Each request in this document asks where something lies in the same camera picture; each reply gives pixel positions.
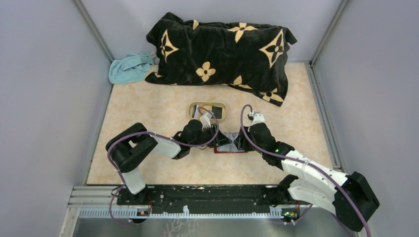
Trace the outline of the red leather card holder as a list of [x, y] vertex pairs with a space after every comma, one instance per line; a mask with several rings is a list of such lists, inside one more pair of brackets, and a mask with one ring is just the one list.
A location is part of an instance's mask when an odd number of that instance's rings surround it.
[[242, 132], [219, 132], [216, 137], [215, 154], [236, 154], [254, 151], [253, 146], [247, 141]]

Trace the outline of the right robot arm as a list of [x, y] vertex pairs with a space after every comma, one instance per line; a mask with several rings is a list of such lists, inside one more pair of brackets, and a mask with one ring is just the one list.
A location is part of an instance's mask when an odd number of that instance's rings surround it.
[[333, 214], [348, 229], [372, 235], [368, 221], [380, 202], [364, 175], [318, 164], [293, 146], [276, 141], [263, 122], [241, 126], [241, 133], [269, 165], [289, 173], [291, 180], [278, 190], [280, 201], [314, 204]]

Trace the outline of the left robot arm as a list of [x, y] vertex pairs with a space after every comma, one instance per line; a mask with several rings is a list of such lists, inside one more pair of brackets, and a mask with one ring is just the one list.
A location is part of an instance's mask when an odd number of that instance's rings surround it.
[[181, 159], [190, 153], [191, 147], [216, 148], [231, 143], [231, 139], [219, 130], [218, 124], [203, 124], [193, 119], [172, 137], [148, 131], [143, 124], [135, 123], [111, 139], [105, 149], [109, 161], [129, 190], [130, 200], [143, 204], [148, 198], [148, 191], [138, 167], [148, 155], [159, 154]]

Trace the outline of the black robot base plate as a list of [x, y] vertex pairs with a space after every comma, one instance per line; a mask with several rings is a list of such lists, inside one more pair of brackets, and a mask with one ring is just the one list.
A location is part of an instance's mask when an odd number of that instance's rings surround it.
[[133, 195], [123, 188], [118, 205], [144, 205], [153, 214], [259, 214], [281, 205], [296, 205], [280, 185], [147, 185]]

